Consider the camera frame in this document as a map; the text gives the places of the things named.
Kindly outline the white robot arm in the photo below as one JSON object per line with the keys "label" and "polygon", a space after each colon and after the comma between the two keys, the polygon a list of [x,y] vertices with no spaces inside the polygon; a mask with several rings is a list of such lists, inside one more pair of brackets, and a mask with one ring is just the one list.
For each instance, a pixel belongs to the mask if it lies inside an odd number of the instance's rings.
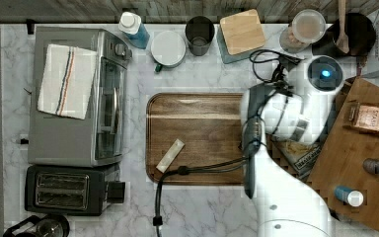
{"label": "white robot arm", "polygon": [[334,237],[323,199],[302,182],[343,84],[326,55],[300,61],[280,81],[248,89],[241,101],[245,193],[257,210],[258,237]]}

